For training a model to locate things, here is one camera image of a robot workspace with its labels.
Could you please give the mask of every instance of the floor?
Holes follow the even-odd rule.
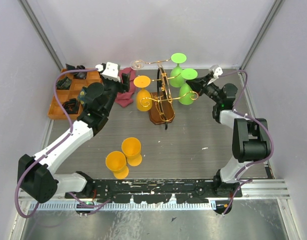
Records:
[[[198,76],[208,73],[198,70]],[[156,70],[140,70],[139,75],[156,79]],[[220,87],[233,83],[241,91],[237,74],[220,78],[215,82]],[[146,88],[156,92],[156,84]],[[179,89],[172,88],[172,96],[178,97]],[[121,144],[128,137],[140,140],[143,156],[137,167],[129,167],[130,179],[141,178],[212,178],[218,169],[224,167],[232,156],[232,130],[218,124],[212,118],[214,102],[203,95],[191,105],[173,102],[175,118],[165,130],[164,125],[154,125],[147,112],[140,112],[136,104],[126,108],[114,104],[109,121],[93,139],[78,148],[60,166],[58,174],[82,171],[94,179],[112,179],[113,174],[106,168],[106,156],[112,151],[121,151]],[[247,113],[243,97],[237,109]],[[55,120],[49,143],[69,128],[65,120]],[[253,166],[244,175],[246,178],[266,178],[263,164]]]
[[[287,240],[277,200],[236,200],[225,217],[213,210],[112,210],[79,217],[37,211],[22,240]]]

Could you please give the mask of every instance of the red cloth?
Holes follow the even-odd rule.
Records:
[[[131,67],[126,67],[119,71],[119,77],[122,79],[122,74],[129,74],[130,73],[130,90],[129,92],[125,93],[118,93],[115,102],[122,106],[123,108],[127,107],[129,104],[132,104],[134,100],[132,99],[132,95],[136,91],[136,86],[134,84],[134,79],[136,78],[136,71],[133,70]]]

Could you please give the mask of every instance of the white wall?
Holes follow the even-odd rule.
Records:
[[[28,2],[63,62],[126,67],[183,52],[183,66],[205,68],[241,66],[274,0]]]
[[[40,150],[58,72],[18,1],[0,1],[0,240],[15,220],[18,160]]]
[[[277,177],[307,239],[307,0],[288,0],[247,66],[257,115],[267,118]]]

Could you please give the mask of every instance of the cable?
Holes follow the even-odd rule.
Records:
[[[240,180],[239,179],[239,175],[245,170],[245,169],[248,169],[249,167],[253,166],[253,165],[256,165],[256,164],[261,164],[261,163],[264,163],[265,161],[269,160],[272,155],[274,154],[274,150],[275,150],[275,146],[274,146],[274,140],[271,136],[271,134],[269,133],[268,129],[261,123],[259,122],[257,119],[249,116],[247,113],[246,114],[242,114],[240,112],[237,112],[235,107],[236,105],[238,104],[238,102],[240,101],[242,95],[245,93],[245,89],[246,89],[246,86],[247,86],[247,82],[248,82],[248,73],[245,71],[245,70],[242,70],[242,69],[239,69],[239,70],[236,70],[236,71],[232,71],[232,72],[229,72],[229,73],[226,73],[226,74],[222,74],[220,75],[219,77],[226,77],[226,76],[229,76],[229,75],[232,75],[232,74],[236,74],[236,73],[244,73],[245,74],[245,81],[244,81],[244,85],[242,87],[242,91],[237,99],[237,101],[233,104],[232,106],[232,111],[234,113],[236,113],[237,115],[243,117],[243,118],[246,118],[246,119],[250,119],[252,121],[254,121],[255,123],[257,123],[261,128],[263,128],[263,130],[265,131],[265,133],[267,134],[268,138],[269,138],[269,141],[270,141],[270,146],[271,146],[271,151],[269,153],[269,155],[267,157],[265,157],[264,159],[262,160],[259,160],[259,161],[254,161],[254,162],[250,162],[250,163],[247,163],[245,166],[243,166],[242,168],[240,168],[237,173],[234,175],[234,178],[240,182],[241,184],[237,187],[237,189],[234,191],[232,197],[230,198],[230,202],[228,204],[228,206],[226,207],[226,209],[223,211],[222,215],[225,216],[226,212],[228,211],[228,209],[230,208],[230,206],[233,204],[233,201],[234,201],[234,197],[236,196],[238,190],[244,185],[244,184],[247,184],[247,183],[251,183],[253,180],[252,179],[248,179],[248,180]]]
[[[48,156],[48,154],[50,154],[53,150],[55,150],[56,148],[58,148],[64,141],[66,141],[72,134],[73,132],[73,122],[72,120],[70,119],[70,116],[69,114],[67,113],[67,111],[65,110],[65,108],[63,107],[63,105],[61,104],[59,98],[58,98],[58,95],[57,95],[57,82],[58,80],[65,74],[70,74],[70,73],[85,73],[85,72],[93,72],[93,71],[98,71],[98,68],[92,68],[92,69],[77,69],[77,70],[68,70],[68,71],[64,71],[62,73],[59,74],[59,76],[57,77],[55,83],[54,83],[54,86],[53,86],[53,94],[54,94],[54,98],[55,100],[57,101],[59,107],[61,108],[61,110],[63,111],[63,113],[65,114],[65,116],[67,117],[68,121],[69,121],[69,125],[70,125],[70,132],[61,140],[59,141],[55,146],[53,146],[51,149],[49,149],[47,152],[46,152],[46,155],[43,155],[41,157],[39,157],[33,164],[31,164],[24,172],[23,174],[21,175],[21,177],[19,178],[18,180],[18,183],[17,183],[17,186],[15,188],[15,192],[14,192],[14,204],[15,204],[15,208],[18,212],[18,214],[27,219],[27,218],[30,218],[32,217],[38,206],[39,206],[39,202],[37,202],[36,206],[34,207],[32,213],[26,215],[22,212],[21,208],[20,208],[20,205],[19,205],[19,201],[18,201],[18,198],[19,198],[19,190],[20,190],[20,186],[22,184],[22,182],[24,181],[25,179],[25,176],[29,173],[29,171],[35,166],[37,165],[41,160],[43,160],[45,157]]]

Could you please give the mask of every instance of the wooden box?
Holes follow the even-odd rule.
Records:
[[[71,79],[71,85],[69,90],[56,90],[57,96],[61,104],[68,101],[69,99],[73,98],[76,99],[83,87],[88,87],[92,83],[102,82],[99,73],[97,71],[87,72],[86,79],[76,79],[72,73],[67,73],[66,75],[62,76],[60,79],[63,79],[65,76]],[[83,106],[80,104],[78,114],[69,114],[69,116],[72,120],[76,120],[77,117],[82,113],[82,111],[83,111]],[[48,111],[48,117],[53,120],[67,119],[66,115],[58,105],[55,96],[53,96],[52,98]]]

